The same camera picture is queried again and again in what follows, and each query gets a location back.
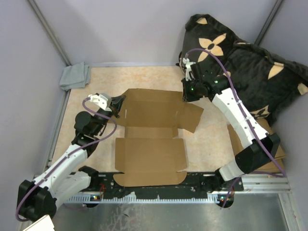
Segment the brown cardboard box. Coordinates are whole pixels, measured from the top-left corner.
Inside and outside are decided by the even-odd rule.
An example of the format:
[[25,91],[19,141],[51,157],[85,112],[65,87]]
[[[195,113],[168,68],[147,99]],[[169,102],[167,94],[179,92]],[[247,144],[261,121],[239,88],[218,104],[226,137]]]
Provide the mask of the brown cardboard box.
[[194,133],[203,108],[182,100],[180,91],[127,89],[115,140],[115,180],[121,186],[171,185],[184,181],[187,158],[179,129]]

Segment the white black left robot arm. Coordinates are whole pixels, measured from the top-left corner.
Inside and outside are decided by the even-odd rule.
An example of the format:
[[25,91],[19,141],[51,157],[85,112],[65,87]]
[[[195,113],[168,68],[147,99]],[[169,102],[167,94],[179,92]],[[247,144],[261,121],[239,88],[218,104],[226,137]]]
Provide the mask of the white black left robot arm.
[[75,137],[63,155],[32,181],[24,180],[18,188],[15,217],[20,222],[37,221],[44,215],[54,217],[57,210],[73,195],[99,188],[98,171],[81,167],[73,170],[96,150],[98,144],[114,134],[103,137],[109,121],[117,128],[116,119],[125,95],[111,97],[105,93],[91,94],[82,102],[84,111],[75,117]]

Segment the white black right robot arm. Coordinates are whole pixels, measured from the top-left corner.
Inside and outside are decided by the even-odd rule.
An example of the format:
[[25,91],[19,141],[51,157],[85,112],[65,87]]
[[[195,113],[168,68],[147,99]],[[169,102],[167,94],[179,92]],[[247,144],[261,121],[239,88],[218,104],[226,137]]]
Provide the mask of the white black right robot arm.
[[243,149],[214,174],[215,187],[221,191],[231,186],[231,180],[252,173],[274,160],[280,145],[277,134],[269,134],[250,115],[240,101],[227,74],[214,76],[201,63],[184,59],[186,73],[182,79],[183,100],[194,102],[208,98],[227,118]]

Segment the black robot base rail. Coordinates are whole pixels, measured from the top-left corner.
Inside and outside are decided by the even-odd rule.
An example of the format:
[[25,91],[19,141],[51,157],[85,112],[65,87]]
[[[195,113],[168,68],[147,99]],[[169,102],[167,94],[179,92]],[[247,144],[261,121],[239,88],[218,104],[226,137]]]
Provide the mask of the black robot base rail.
[[234,193],[244,190],[242,179],[221,182],[213,172],[188,172],[183,182],[121,186],[114,172],[101,172],[91,185],[68,199],[87,207],[98,204],[217,204],[230,207]]

